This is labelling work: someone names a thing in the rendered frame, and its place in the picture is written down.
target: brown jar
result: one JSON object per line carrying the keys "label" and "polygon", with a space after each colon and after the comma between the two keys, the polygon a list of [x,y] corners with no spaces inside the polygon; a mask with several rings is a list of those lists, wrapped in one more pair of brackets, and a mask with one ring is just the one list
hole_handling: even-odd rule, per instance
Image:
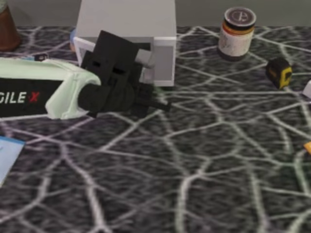
{"label": "brown jar", "polygon": [[0,13],[0,51],[13,51],[21,43],[8,6]]}

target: black marble table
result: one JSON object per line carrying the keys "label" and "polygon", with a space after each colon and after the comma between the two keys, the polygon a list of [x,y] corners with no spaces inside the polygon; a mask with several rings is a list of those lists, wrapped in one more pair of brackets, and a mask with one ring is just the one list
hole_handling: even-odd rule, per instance
{"label": "black marble table", "polygon": [[[19,28],[22,56],[76,62],[71,28]],[[310,233],[311,29],[263,27],[238,63],[218,28],[178,28],[169,114],[0,123],[27,146],[0,189],[0,233]],[[267,59],[294,76],[276,90]]]}

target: tape measure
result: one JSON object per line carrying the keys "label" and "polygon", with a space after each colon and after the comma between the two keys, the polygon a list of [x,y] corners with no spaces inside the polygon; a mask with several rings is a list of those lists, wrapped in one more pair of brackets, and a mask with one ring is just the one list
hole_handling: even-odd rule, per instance
{"label": "tape measure", "polygon": [[266,66],[266,75],[277,89],[282,89],[290,84],[292,67],[283,57],[270,60]]}

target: gray wall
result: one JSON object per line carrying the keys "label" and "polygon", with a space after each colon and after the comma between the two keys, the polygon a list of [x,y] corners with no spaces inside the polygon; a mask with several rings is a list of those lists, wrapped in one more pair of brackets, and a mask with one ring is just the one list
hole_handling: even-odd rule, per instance
{"label": "gray wall", "polygon": [[[18,26],[74,26],[81,0],[8,0]],[[178,26],[219,26],[224,11],[246,6],[260,26],[311,26],[311,0],[175,0]]]}

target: jar lid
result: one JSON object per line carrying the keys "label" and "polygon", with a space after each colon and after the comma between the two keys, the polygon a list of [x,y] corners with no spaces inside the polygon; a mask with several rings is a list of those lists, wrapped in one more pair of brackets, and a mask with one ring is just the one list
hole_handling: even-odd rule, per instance
{"label": "jar lid", "polygon": [[255,24],[256,14],[245,7],[232,7],[226,10],[225,20],[237,27],[248,27]]}

